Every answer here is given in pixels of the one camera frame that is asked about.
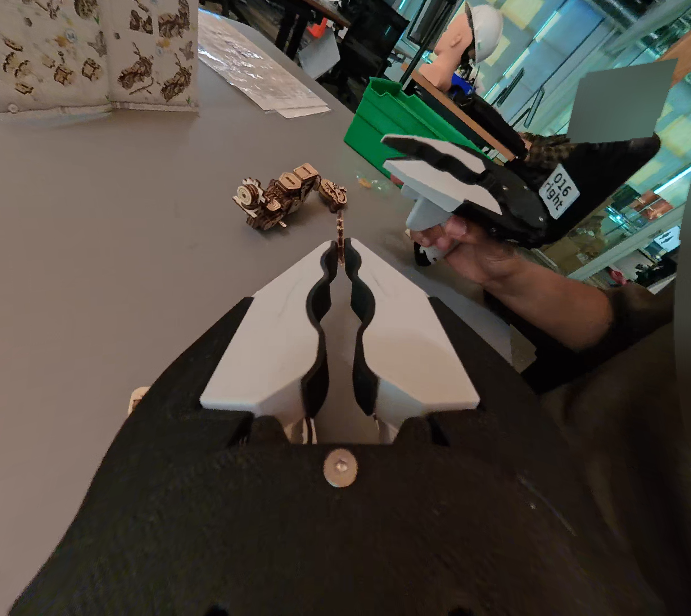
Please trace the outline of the instruction booklet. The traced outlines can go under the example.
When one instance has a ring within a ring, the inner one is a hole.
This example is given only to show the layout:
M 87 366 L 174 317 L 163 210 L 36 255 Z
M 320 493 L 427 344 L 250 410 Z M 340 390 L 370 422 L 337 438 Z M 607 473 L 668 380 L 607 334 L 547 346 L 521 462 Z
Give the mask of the instruction booklet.
M 197 111 L 199 0 L 1 0 L 1 114 Z

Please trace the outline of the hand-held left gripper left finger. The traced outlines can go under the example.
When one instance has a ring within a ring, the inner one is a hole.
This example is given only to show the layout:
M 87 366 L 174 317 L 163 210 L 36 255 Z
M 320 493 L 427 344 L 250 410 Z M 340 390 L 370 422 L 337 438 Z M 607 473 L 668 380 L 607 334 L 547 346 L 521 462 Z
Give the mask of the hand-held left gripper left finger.
M 207 410 L 271 416 L 303 438 L 325 402 L 329 370 L 321 321 L 332 306 L 335 241 L 326 241 L 247 298 L 247 309 L 200 396 Z

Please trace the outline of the mannequin head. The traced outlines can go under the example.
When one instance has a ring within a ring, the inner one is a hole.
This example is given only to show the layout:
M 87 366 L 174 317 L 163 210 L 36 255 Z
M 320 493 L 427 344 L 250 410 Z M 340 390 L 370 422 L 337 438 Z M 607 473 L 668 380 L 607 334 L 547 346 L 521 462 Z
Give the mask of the mannequin head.
M 448 91 L 452 85 L 452 76 L 462 64 L 464 54 L 473 52 L 474 49 L 472 19 L 464 11 L 448 24 L 434 48 L 435 59 L 428 66 L 429 82 L 440 91 Z

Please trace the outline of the person's right hand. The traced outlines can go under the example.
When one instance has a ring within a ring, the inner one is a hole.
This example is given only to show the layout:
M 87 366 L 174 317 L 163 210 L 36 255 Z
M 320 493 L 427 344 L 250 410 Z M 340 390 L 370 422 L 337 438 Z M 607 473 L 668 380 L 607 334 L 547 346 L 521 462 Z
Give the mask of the person's right hand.
M 479 225 L 452 215 L 445 223 L 422 231 L 410 230 L 422 249 L 434 249 L 464 279 L 490 288 L 519 273 L 525 258 L 513 247 L 496 241 Z

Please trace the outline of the clear plastic sleeve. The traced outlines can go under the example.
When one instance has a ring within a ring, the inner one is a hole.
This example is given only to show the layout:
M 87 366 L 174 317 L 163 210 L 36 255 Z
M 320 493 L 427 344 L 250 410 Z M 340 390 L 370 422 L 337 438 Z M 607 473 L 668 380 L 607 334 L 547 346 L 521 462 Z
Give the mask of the clear plastic sleeve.
M 200 10 L 198 57 L 265 112 L 298 118 L 330 111 L 317 94 L 230 24 Z

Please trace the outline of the wooden wheel assembly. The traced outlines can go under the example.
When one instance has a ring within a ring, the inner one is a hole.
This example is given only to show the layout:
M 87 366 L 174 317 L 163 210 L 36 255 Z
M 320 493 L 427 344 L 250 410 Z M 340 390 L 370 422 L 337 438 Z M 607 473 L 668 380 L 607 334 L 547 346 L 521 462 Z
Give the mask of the wooden wheel assembly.
M 347 206 L 347 189 L 337 185 L 332 180 L 322 178 L 319 183 L 318 193 L 321 200 L 333 214 L 337 214 Z

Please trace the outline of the green plastic bin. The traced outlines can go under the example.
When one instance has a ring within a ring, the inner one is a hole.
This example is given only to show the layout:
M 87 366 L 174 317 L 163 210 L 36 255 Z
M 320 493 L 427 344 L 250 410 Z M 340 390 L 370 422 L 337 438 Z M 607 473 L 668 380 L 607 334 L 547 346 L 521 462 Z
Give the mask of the green plastic bin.
M 505 146 L 465 116 L 444 97 L 437 98 L 420 84 L 405 88 L 384 77 L 371 77 L 344 141 L 386 178 L 387 160 L 401 154 L 382 143 L 386 135 L 421 136 L 466 145 L 487 157 L 507 161 Z

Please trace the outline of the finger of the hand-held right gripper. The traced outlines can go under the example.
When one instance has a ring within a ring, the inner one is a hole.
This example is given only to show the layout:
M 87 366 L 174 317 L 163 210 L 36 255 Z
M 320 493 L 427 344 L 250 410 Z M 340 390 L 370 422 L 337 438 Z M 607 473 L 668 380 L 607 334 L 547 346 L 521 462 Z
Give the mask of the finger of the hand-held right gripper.
M 474 203 L 486 212 L 502 215 L 495 197 L 475 183 L 464 183 L 418 159 L 389 159 L 384 168 L 403 183 L 402 195 L 415 201 L 408 229 L 428 229 L 446 223 L 463 203 Z
M 402 154 L 401 160 L 425 162 L 466 185 L 477 185 L 489 171 L 490 161 L 483 154 L 444 140 L 386 134 L 381 144 Z

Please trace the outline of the person's right forearm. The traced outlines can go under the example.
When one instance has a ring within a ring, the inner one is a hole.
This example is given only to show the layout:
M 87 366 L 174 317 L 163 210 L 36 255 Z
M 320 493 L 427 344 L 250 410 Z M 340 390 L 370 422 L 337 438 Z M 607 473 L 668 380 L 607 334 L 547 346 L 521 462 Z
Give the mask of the person's right forearm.
M 518 317 L 573 351 L 596 344 L 614 323 L 608 296 L 525 259 L 512 278 L 483 287 Z

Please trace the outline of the white hard hat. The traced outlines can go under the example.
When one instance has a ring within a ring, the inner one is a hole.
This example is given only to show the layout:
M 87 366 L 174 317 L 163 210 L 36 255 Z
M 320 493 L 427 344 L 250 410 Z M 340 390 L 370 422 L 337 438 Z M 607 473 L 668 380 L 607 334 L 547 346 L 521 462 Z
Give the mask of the white hard hat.
M 473 61 L 479 64 L 496 51 L 502 37 L 504 17 L 495 7 L 484 4 L 466 4 L 466 15 L 473 36 Z

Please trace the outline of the grey desk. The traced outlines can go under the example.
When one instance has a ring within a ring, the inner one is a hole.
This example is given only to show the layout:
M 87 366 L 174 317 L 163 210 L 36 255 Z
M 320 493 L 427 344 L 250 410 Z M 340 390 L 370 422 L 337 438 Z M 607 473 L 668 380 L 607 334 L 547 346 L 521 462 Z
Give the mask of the grey desk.
M 411 202 L 343 141 L 352 112 L 253 28 L 240 32 L 329 112 L 265 112 L 198 66 L 200 109 L 1 117 L 1 614 L 73 520 L 131 392 L 239 300 L 336 234 L 312 195 L 285 230 L 232 201 L 305 162 L 348 191 L 346 234 L 441 298 L 506 361 L 477 285 L 412 261 Z M 372 189 L 358 178 L 372 182 Z

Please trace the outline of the wooden motorcycle model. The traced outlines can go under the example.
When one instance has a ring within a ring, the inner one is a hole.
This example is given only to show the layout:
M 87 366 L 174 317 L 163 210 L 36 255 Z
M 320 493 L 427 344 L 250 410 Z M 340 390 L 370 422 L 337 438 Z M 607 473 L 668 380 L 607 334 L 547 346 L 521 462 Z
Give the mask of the wooden motorcycle model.
M 285 218 L 296 212 L 307 197 L 321 184 L 321 175 L 304 163 L 292 171 L 283 172 L 264 186 L 255 178 L 245 178 L 232 197 L 246 215 L 246 224 L 260 231 L 276 225 L 285 228 Z

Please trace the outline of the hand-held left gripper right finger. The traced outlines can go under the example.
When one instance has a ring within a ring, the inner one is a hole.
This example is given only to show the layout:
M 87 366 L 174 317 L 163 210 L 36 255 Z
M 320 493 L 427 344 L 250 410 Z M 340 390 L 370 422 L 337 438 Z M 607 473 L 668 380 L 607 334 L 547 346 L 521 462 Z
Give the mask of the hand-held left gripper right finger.
M 345 239 L 343 258 L 360 320 L 352 384 L 361 410 L 380 429 L 399 429 L 409 418 L 476 409 L 478 392 L 433 298 L 359 240 Z

